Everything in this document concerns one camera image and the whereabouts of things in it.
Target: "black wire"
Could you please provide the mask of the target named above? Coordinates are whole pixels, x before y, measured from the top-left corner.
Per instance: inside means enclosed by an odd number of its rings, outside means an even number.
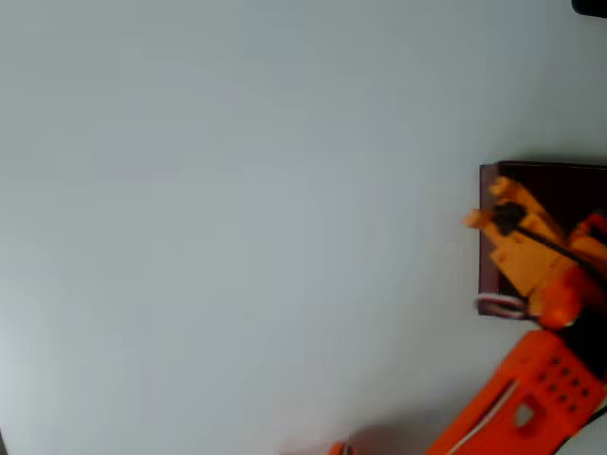
[[[602,273],[600,273],[591,263],[589,263],[585,259],[582,259],[580,256],[568,250],[564,246],[555,244],[554,242],[549,241],[542,235],[536,234],[535,232],[527,229],[526,227],[517,225],[514,227],[514,230],[523,234],[525,237],[528,237],[529,239],[537,242],[538,244],[542,244],[561,254],[565,258],[568,258],[573,262],[577,263],[579,265],[579,268],[581,268],[584,272],[588,273],[588,275],[592,276],[605,290],[607,290],[607,280],[605,280],[605,277],[603,277]]]

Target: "orange plastic piece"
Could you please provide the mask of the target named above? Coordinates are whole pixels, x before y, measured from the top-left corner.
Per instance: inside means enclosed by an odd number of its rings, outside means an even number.
[[[551,455],[605,390],[560,338],[529,332],[427,455]],[[522,410],[531,416],[517,422]]]
[[[591,235],[592,229],[607,235],[607,217],[593,213],[565,239],[561,228],[522,185],[499,177],[489,190],[498,198],[498,205],[514,202],[526,209],[521,227],[568,248],[607,277],[607,245]],[[585,276],[582,279],[579,272],[574,272],[579,277],[576,285],[573,275],[566,275],[577,266],[574,261],[520,232],[502,235],[492,222],[491,212],[473,210],[466,224],[481,229],[495,244],[491,260],[519,293],[528,298],[529,314],[539,317],[544,327],[560,329],[570,325],[588,303],[607,315],[607,306],[598,302],[597,285],[592,280]]]
[[[354,449],[346,443],[335,443],[328,455],[356,455]]]
[[[540,325],[561,329],[578,318],[584,305],[598,308],[604,299],[605,294],[597,282],[578,266],[573,266],[545,287]]]

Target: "white surface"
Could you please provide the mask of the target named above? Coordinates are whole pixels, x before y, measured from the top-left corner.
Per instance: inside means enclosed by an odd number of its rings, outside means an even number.
[[[470,308],[478,165],[607,146],[566,0],[9,0],[0,58],[10,455],[432,436],[524,330]]]

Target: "black object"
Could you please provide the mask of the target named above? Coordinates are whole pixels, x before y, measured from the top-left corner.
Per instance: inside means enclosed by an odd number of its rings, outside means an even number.
[[[605,317],[592,308],[584,308],[576,322],[558,331],[558,335],[599,381],[607,372],[607,333]]]
[[[493,223],[502,235],[508,235],[515,230],[527,215],[527,210],[516,202],[506,202],[500,206],[495,206],[495,215]]]
[[[2,433],[0,433],[0,455],[9,455],[7,448],[4,445],[4,440],[2,439]]]
[[[607,18],[607,0],[573,0],[571,3],[579,14]]]

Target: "white background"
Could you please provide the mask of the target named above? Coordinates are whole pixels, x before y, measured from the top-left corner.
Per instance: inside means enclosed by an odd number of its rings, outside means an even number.
[[[527,329],[471,309],[478,166],[607,150],[607,21],[566,0],[9,0],[0,64],[10,455],[393,414],[421,453]]]

